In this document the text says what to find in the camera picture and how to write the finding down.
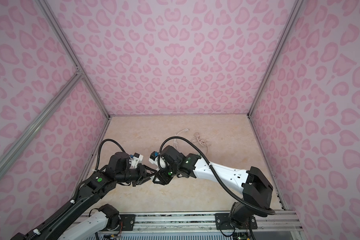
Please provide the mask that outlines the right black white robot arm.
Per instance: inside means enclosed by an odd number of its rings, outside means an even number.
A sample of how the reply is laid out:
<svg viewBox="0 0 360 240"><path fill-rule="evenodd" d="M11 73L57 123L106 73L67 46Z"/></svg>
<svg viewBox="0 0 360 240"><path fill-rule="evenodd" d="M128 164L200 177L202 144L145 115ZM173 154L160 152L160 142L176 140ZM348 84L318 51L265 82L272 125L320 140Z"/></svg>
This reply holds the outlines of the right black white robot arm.
<svg viewBox="0 0 360 240"><path fill-rule="evenodd" d="M184 141L196 153L185 156L167 144L170 140ZM255 216L266 218L276 214L271 208L274 188L259 168L240 170L213 163L193 142L179 136L166 139L159 151L151 153L150 162L159 168L153 179L155 184L168 185L174 177L218 183L235 200L228 215L228 224L233 229L250 229Z"/></svg>

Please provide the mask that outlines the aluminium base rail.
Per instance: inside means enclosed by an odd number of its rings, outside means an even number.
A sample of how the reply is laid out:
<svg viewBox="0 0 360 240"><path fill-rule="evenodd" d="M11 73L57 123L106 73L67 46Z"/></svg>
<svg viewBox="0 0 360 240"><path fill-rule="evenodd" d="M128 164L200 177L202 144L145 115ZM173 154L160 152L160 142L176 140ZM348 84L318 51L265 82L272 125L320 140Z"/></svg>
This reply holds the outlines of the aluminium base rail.
<svg viewBox="0 0 360 240"><path fill-rule="evenodd" d="M59 237L60 240L84 240L98 235L116 235L121 237L132 234L212 234L220 236L230 233L249 235L250 232L289 232L294 239L302 236L303 227L294 211L277 211L266 218L253 220L234 227L228 212L150 212L120 213L106 217L102 212L94 211L81 215Z"/></svg>

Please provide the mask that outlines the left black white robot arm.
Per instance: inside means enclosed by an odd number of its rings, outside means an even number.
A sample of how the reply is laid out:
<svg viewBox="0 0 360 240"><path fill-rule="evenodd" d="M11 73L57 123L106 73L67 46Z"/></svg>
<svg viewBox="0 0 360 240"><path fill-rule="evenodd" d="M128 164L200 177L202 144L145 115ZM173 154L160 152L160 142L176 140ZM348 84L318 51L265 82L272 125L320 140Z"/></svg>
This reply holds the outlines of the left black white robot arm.
<svg viewBox="0 0 360 240"><path fill-rule="evenodd" d="M102 168L99 168L100 158L97 158L95 171L78 184L70 200L33 230L26 234L15 234L13 240L57 240L88 208L115 189L117 184L131 184L135 187L149 181L156 174L156 170L141 163L133 169L131 156L112 139L105 139L100 143L98 156L106 142L116 144L121 151L112 155L109 163Z"/></svg>

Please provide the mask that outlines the diagonal aluminium frame bar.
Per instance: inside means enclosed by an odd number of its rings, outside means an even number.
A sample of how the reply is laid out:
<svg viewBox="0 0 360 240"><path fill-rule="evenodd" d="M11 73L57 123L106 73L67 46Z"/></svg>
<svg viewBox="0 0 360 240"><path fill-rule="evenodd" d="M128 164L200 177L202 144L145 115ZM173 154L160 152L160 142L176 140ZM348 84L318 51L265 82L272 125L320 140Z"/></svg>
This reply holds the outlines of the diagonal aluminium frame bar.
<svg viewBox="0 0 360 240"><path fill-rule="evenodd" d="M32 142L38 132L49 121L59 106L69 96L72 90L82 79L83 72L77 71L73 77L65 84L58 94L54 96L40 114L28 125L19 138L8 148L8 150L0 158L0 181L4 175L10 170L15 161Z"/></svg>

